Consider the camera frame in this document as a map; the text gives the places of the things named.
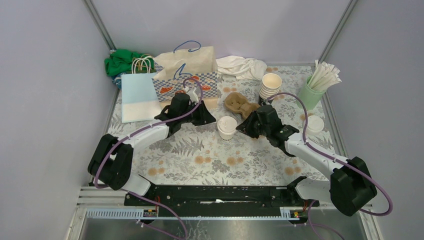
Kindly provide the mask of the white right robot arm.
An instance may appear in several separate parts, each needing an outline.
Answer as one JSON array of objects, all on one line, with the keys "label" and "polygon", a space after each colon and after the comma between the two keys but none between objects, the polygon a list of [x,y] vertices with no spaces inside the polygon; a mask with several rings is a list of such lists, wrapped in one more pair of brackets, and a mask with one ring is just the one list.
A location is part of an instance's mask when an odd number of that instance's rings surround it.
[{"label": "white right robot arm", "polygon": [[332,154],[314,142],[305,141],[295,127],[282,124],[271,105],[253,111],[236,130],[269,143],[289,157],[297,157],[323,174],[327,180],[298,177],[287,185],[287,201],[293,206],[305,200],[332,203],[346,216],[352,216],[377,195],[366,163],[359,157],[348,159]]}]

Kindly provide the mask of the blue checkered paper bag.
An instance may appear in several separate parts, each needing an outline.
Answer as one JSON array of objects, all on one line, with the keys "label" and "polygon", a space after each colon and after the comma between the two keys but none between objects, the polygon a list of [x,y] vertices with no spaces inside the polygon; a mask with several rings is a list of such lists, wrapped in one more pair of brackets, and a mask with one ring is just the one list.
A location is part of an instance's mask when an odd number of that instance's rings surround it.
[{"label": "blue checkered paper bag", "polygon": [[156,75],[152,82],[158,101],[169,103],[177,93],[184,93],[184,87],[197,87],[200,83],[203,101],[207,108],[218,107],[218,64],[213,46],[201,46],[181,49],[189,41],[177,46],[171,52],[161,53],[153,58]]}]

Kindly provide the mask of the white coffee lid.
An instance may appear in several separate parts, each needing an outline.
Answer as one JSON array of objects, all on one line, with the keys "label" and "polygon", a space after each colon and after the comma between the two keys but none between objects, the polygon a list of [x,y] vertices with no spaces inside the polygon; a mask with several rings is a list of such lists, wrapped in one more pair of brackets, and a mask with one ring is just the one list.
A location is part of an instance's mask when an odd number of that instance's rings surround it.
[{"label": "white coffee lid", "polygon": [[217,122],[217,128],[224,131],[231,131],[238,126],[237,120],[231,116],[223,116]]}]

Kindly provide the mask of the white paper coffee cup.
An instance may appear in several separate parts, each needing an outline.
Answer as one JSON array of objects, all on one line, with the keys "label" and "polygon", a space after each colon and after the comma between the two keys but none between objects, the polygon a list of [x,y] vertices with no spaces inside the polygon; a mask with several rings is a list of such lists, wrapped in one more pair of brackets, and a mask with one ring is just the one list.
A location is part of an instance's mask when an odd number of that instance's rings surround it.
[{"label": "white paper coffee cup", "polygon": [[235,128],[230,130],[230,131],[225,131],[225,130],[220,129],[220,128],[218,129],[219,136],[224,141],[231,140],[234,137],[236,132],[237,132],[237,130]]}]

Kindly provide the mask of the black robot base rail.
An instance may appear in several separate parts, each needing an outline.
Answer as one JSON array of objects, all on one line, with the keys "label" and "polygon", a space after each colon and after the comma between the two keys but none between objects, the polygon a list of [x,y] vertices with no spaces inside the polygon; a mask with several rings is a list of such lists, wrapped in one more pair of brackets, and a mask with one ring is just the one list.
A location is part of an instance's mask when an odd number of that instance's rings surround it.
[{"label": "black robot base rail", "polygon": [[124,205],[152,207],[160,217],[172,213],[152,204],[157,201],[171,208],[179,217],[277,217],[281,207],[303,209],[319,201],[302,199],[295,184],[304,180],[298,177],[288,186],[216,186],[216,185],[152,185],[144,199],[126,194]]}]

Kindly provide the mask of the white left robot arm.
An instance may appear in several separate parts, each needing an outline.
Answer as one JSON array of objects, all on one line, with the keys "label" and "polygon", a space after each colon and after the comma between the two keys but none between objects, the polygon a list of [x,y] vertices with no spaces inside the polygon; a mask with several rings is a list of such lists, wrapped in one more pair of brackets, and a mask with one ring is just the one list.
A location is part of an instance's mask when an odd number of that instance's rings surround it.
[{"label": "white left robot arm", "polygon": [[182,124],[202,126],[214,122],[216,118],[203,100],[192,100],[188,94],[178,93],[159,115],[135,132],[123,138],[109,133],[103,135],[87,171],[103,186],[135,193],[136,199],[148,206],[154,202],[155,192],[149,180],[132,172],[133,157],[150,145],[174,135]]}]

